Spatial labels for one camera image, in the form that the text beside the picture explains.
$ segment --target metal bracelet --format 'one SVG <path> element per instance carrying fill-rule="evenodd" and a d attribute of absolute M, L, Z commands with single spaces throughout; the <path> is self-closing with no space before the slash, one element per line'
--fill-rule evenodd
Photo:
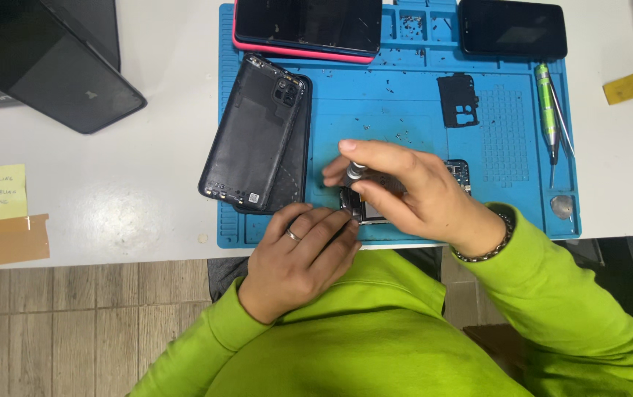
<path fill-rule="evenodd" d="M 498 245 L 494 250 L 488 252 L 488 254 L 485 254 L 481 257 L 473 257 L 473 258 L 464 257 L 456 248 L 452 247 L 454 255 L 460 260 L 462 260 L 463 262 L 480 262 L 480 261 L 486 261 L 492 257 L 495 257 L 497 253 L 502 251 L 503 248 L 505 248 L 505 246 L 507 245 L 507 243 L 510 242 L 510 239 L 512 238 L 512 232 L 515 231 L 515 225 L 512 223 L 512 220 L 510 220 L 510 218 L 507 215 L 498 213 L 497 216 L 503 219 L 503 221 L 505 222 L 505 227 L 506 227 L 505 238 L 503 238 L 503 241 L 500 243 L 500 245 Z"/>

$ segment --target pink phone case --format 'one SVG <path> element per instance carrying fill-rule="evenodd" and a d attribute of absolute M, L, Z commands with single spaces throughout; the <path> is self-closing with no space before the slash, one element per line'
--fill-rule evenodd
<path fill-rule="evenodd" d="M 235 15 L 238 10 L 238 0 L 235 0 L 233 9 L 233 45 L 239 50 L 264 51 L 272 52 L 274 54 L 289 55 L 292 57 L 326 59 L 327 61 L 354 62 L 356 64 L 369 64 L 373 61 L 373 59 L 375 59 L 375 57 L 359 57 L 357 55 L 333 54 L 331 52 L 295 50 L 294 48 L 272 47 L 264 44 L 239 42 L 235 38 Z"/>

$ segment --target ring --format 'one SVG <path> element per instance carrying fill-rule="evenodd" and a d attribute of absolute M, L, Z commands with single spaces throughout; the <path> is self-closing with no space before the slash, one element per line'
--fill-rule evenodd
<path fill-rule="evenodd" d="M 290 239 L 293 239 L 296 242 L 300 242 L 302 240 L 302 239 L 299 238 L 299 236 L 297 236 L 294 233 L 292 233 L 292 230 L 290 230 L 289 228 L 287 228 L 287 230 L 285 230 L 285 234 L 288 235 Z"/>

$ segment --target person's left hand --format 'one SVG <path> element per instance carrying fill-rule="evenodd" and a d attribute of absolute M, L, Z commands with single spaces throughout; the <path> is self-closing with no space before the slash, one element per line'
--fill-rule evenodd
<path fill-rule="evenodd" d="M 287 235 L 287 226 L 302 240 Z M 361 247 L 357 235 L 358 223 L 347 211 L 293 203 L 275 212 L 248 259 L 248 276 L 238 290 L 241 305 L 269 324 L 318 297 L 350 268 Z"/>

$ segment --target person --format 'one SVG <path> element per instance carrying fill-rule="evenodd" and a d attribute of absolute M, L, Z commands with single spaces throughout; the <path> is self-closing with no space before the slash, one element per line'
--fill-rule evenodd
<path fill-rule="evenodd" d="M 401 231 L 450 243 L 528 341 L 524 385 L 444 320 L 442 284 L 392 250 L 359 251 L 349 213 L 294 203 L 130 396 L 633 396 L 633 319 L 592 271 L 517 209 L 472 199 L 433 154 L 339 151 L 324 185 L 350 161 L 396 176 L 401 198 L 352 188 Z"/>

